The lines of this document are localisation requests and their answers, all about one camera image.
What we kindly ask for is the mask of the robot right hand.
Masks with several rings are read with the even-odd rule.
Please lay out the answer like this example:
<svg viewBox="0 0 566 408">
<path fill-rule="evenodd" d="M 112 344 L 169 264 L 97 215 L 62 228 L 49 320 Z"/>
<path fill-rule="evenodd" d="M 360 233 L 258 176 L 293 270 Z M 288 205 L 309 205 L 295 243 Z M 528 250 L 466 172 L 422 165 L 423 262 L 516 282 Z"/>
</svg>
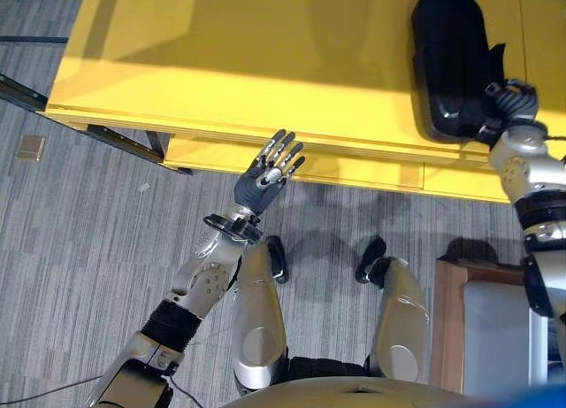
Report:
<svg viewBox="0 0 566 408">
<path fill-rule="evenodd" d="M 498 117 L 505 122 L 534 121 L 539 110 L 538 93 L 531 84 L 518 79 L 492 82 L 485 88 Z"/>
</svg>

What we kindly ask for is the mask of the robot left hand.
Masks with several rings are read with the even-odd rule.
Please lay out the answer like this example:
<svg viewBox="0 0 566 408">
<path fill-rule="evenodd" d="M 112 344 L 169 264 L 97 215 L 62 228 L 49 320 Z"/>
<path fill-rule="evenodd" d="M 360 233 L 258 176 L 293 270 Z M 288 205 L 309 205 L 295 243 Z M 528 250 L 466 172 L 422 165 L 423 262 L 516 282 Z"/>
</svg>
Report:
<svg viewBox="0 0 566 408">
<path fill-rule="evenodd" d="M 280 129 L 237 180 L 234 202 L 256 216 L 263 213 L 304 163 L 302 149 L 294 132 Z"/>
</svg>

